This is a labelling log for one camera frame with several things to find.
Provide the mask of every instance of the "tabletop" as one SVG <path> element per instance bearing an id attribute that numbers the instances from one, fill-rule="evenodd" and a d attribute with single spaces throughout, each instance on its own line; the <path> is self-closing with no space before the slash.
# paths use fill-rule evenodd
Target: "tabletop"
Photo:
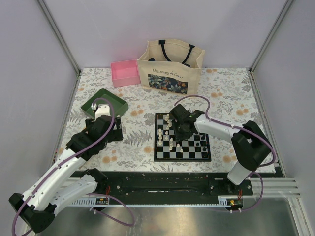
<path id="1" fill-rule="evenodd" d="M 61 153 L 71 136 L 85 128 L 87 116 L 81 106 L 97 91 L 105 88 L 128 102 L 121 117 L 124 139 L 111 142 L 93 156 L 80 170 L 139 172 L 229 172 L 237 159 L 233 146 L 209 135 L 211 162 L 154 162 L 155 113 L 168 113 L 182 98 L 176 94 L 142 88 L 140 84 L 113 87 L 110 68 L 84 68 L 66 125 Z M 245 68 L 203 68 L 198 95 L 211 100 L 209 116 L 232 123 L 262 122 Z M 205 111 L 207 103 L 200 98 L 187 98 L 181 104 L 188 110 Z M 257 170 L 274 173 L 274 165 Z"/>

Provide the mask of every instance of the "wall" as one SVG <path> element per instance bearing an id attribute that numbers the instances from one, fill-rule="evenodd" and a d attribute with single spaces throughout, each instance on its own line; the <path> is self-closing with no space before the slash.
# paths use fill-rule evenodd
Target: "wall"
<path id="1" fill-rule="evenodd" d="M 51 164 L 75 73 L 34 0 L 0 1 L 0 229 Z"/>
<path id="2" fill-rule="evenodd" d="M 206 50 L 204 66 L 249 67 L 285 0 L 46 0 L 79 66 L 139 58 L 147 40 Z"/>
<path id="3" fill-rule="evenodd" d="M 296 1 L 254 72 L 281 159 L 315 229 L 315 1 Z"/>

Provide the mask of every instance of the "green tray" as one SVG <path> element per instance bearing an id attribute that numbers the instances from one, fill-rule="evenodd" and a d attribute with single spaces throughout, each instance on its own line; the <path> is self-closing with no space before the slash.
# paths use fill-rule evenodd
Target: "green tray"
<path id="1" fill-rule="evenodd" d="M 112 94 L 110 91 L 101 88 L 93 97 L 91 97 L 82 107 L 81 109 L 84 113 L 91 117 L 95 118 L 95 113 L 93 112 L 91 105 L 93 101 L 97 98 L 105 98 L 107 99 L 113 106 L 115 111 L 115 116 L 122 116 L 128 110 L 128 103 L 116 95 Z M 96 104 L 104 104 L 105 101 L 97 101 Z"/>

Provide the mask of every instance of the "black and white chessboard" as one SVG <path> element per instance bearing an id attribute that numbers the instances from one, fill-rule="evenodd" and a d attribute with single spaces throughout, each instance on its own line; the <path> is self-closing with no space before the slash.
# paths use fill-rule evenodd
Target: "black and white chessboard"
<path id="1" fill-rule="evenodd" d="M 166 128 L 168 126 L 165 120 L 166 115 L 167 113 L 156 113 L 154 161 L 211 161 L 209 136 L 197 133 L 188 140 L 175 142 L 173 127 Z M 163 137 L 161 145 L 158 143 L 159 129 L 162 130 Z M 171 138 L 173 138 L 174 145 L 172 150 L 169 149 Z"/>

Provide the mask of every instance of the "pink box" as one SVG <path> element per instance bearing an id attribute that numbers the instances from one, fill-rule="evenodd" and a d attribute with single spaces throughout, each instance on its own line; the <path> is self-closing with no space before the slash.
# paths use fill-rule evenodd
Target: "pink box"
<path id="1" fill-rule="evenodd" d="M 137 60 L 112 62 L 112 80 L 114 87 L 135 85 L 140 83 Z"/>

